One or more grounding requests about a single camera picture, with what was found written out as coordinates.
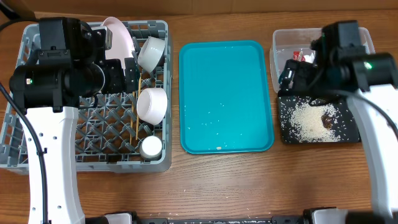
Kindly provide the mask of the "red snack wrapper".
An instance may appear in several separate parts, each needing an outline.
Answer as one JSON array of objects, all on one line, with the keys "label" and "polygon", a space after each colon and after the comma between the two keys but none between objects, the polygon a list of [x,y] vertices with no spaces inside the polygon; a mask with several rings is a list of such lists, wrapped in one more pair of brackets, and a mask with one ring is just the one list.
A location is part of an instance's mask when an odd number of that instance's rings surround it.
[{"label": "red snack wrapper", "polygon": [[305,61],[305,57],[303,54],[303,51],[294,51],[293,52],[293,59],[299,62],[304,62]]}]

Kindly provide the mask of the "grey round bowl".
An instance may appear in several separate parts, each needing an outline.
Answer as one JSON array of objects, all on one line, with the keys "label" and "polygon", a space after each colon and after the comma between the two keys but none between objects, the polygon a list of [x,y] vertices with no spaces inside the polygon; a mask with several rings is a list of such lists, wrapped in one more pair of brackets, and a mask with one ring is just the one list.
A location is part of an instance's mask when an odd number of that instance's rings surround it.
[{"label": "grey round bowl", "polygon": [[148,37],[138,55],[138,65],[148,73],[151,73],[164,56],[165,46],[165,40]]}]

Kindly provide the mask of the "large white round plate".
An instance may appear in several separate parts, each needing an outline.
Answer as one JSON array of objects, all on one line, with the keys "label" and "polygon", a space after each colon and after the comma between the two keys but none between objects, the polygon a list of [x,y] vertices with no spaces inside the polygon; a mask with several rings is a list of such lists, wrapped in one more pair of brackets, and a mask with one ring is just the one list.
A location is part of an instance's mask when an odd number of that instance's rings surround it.
[{"label": "large white round plate", "polygon": [[105,50],[105,59],[119,59],[122,69],[126,68],[125,58],[133,58],[135,51],[132,37],[126,26],[115,17],[106,18],[103,23],[112,32],[111,48]]}]

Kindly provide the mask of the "pink bowl with food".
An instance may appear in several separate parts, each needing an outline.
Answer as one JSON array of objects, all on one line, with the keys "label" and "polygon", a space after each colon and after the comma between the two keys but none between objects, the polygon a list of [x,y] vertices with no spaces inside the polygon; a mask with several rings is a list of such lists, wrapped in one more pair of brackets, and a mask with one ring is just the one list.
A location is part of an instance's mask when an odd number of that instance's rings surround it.
[{"label": "pink bowl with food", "polygon": [[163,88],[146,88],[138,97],[138,117],[152,125],[159,124],[167,111],[167,94]]}]

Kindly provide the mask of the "small white cup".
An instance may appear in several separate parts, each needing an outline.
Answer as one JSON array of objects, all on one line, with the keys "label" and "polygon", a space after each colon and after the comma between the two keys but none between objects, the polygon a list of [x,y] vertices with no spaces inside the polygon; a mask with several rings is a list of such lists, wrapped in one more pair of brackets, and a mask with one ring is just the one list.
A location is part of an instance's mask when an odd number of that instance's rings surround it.
[{"label": "small white cup", "polygon": [[142,141],[139,152],[147,161],[159,160],[162,155],[162,141],[157,136],[148,136]]}]

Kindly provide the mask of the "white paper napkin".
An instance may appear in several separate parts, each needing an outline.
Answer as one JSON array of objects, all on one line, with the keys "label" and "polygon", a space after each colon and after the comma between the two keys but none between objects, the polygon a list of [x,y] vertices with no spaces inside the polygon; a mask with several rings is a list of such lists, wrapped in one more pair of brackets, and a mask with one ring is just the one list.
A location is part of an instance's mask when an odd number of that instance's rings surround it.
[{"label": "white paper napkin", "polygon": [[303,61],[308,62],[308,63],[313,63],[315,60],[315,54],[311,53],[310,55],[304,55],[303,56]]}]

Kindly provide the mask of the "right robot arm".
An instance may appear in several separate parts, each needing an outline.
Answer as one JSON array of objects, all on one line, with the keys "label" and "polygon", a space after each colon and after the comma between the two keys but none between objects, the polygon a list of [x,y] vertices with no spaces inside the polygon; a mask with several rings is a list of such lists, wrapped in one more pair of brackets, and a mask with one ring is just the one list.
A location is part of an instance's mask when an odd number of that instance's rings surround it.
[{"label": "right robot arm", "polygon": [[283,95],[345,99],[358,127],[372,188],[372,211],[315,210],[312,223],[397,223],[397,65],[389,53],[318,51],[313,63],[286,61]]}]

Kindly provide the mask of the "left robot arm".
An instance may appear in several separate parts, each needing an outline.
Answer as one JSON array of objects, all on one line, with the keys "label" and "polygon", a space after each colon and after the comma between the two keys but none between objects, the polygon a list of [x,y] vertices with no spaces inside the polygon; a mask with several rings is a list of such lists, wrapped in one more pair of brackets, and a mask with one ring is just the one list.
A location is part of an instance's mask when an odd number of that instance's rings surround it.
[{"label": "left robot arm", "polygon": [[135,223],[134,212],[87,218],[75,161],[80,97],[97,95],[110,78],[91,58],[36,50],[18,66],[9,102],[22,121],[29,160],[29,223]]}]

